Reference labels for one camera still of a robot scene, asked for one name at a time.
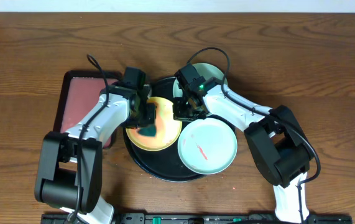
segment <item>white wall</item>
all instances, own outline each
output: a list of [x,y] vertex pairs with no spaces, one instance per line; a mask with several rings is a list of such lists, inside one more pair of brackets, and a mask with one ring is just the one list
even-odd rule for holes
[[355,0],[0,0],[0,12],[355,12]]

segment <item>green connector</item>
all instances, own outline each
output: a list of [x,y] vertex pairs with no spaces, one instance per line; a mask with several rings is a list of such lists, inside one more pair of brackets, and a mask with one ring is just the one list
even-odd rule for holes
[[160,221],[161,221],[160,217],[154,217],[152,219],[152,224],[160,224]]

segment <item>black base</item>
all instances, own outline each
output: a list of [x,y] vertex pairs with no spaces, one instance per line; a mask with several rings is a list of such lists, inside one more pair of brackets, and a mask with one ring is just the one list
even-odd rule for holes
[[[42,215],[41,224],[64,224],[65,215]],[[274,214],[250,215],[144,215],[143,213],[123,213],[114,216],[114,224],[281,224]],[[310,215],[305,224],[353,224],[351,216]]]

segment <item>yellow plate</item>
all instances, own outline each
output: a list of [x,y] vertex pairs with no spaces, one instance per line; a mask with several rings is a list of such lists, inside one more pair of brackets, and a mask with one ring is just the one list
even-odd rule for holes
[[144,136],[138,133],[140,128],[126,129],[127,136],[137,147],[147,151],[159,151],[171,146],[182,131],[182,122],[173,119],[173,103],[165,98],[151,97],[147,103],[156,106],[155,136]]

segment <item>wooden table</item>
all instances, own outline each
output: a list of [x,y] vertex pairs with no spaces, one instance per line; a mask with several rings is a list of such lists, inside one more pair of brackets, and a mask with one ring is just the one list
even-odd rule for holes
[[[323,165],[307,205],[355,222],[355,14],[0,13],[0,223],[38,223],[56,209],[38,203],[34,183],[42,139],[52,129],[63,74],[101,65],[171,76],[197,50],[231,57],[230,87],[256,103],[293,110]],[[221,68],[217,52],[196,62]],[[224,172],[165,182],[130,158],[121,134],[104,152],[102,196],[124,211],[273,211],[272,186],[256,169],[243,133]],[[315,171],[311,163],[309,174]]]

